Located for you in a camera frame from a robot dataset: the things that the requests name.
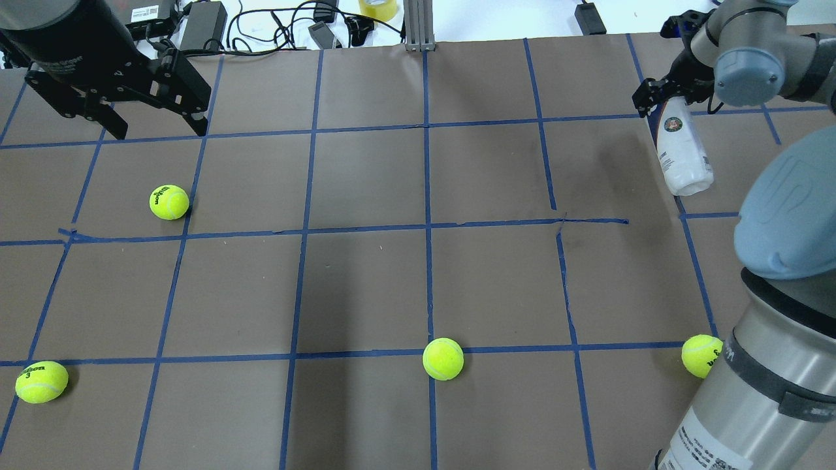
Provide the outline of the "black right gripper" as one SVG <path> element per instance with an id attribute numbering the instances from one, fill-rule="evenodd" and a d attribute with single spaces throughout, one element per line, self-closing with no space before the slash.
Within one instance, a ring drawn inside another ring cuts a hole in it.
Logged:
<path id="1" fill-rule="evenodd" d="M 657 105 L 674 97 L 682 97 L 687 104 L 693 104 L 703 103 L 713 96 L 713 69 L 696 59 L 692 50 L 693 39 L 707 28 L 713 12 L 687 10 L 681 15 L 669 17 L 663 23 L 660 36 L 665 39 L 681 39 L 683 50 L 663 78 L 645 78 L 631 95 L 639 118 L 646 118 Z"/>

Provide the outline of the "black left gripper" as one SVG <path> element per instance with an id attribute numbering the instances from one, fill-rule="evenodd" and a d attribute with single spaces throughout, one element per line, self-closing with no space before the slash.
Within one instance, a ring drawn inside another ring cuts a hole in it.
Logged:
<path id="1" fill-rule="evenodd" d="M 125 120 L 107 103 L 137 101 L 182 116 L 206 136 L 212 88 L 188 57 L 150 60 L 105 1 L 3 1 L 2 35 L 43 72 L 25 80 L 59 115 L 98 123 L 123 140 Z"/>

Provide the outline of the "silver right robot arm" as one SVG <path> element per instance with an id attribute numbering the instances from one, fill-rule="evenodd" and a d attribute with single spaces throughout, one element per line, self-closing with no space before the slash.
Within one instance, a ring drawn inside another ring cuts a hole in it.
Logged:
<path id="1" fill-rule="evenodd" d="M 834 108 L 834 36 L 786 29 L 792 1 L 726 1 L 660 30 L 683 50 L 632 101 L 658 149 L 675 101 L 777 96 Z M 834 127 L 788 146 L 744 199 L 734 246 L 750 302 L 651 469 L 790 469 L 834 427 Z"/>

